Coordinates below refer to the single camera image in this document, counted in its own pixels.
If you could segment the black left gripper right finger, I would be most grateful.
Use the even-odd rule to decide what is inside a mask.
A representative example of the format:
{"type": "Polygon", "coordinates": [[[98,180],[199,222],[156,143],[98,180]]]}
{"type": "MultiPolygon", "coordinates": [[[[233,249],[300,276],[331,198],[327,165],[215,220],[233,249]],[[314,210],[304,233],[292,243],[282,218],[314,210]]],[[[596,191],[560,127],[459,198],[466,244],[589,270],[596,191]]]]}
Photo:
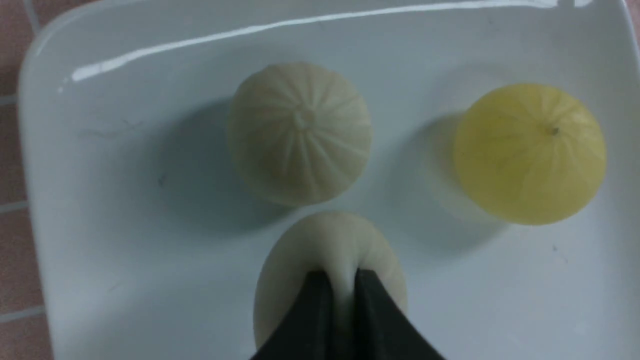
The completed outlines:
{"type": "Polygon", "coordinates": [[[355,275],[353,351],[356,360],[443,360],[410,323],[370,269],[355,275]]]}

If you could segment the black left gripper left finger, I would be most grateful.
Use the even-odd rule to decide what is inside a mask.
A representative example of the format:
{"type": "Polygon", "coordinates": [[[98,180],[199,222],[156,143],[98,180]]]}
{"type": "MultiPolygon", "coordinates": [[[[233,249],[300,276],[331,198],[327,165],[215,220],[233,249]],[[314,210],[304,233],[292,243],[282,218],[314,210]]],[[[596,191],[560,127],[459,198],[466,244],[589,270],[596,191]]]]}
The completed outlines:
{"type": "Polygon", "coordinates": [[[328,360],[333,353],[333,290],[323,271],[308,272],[285,317],[253,360],[328,360]]]}

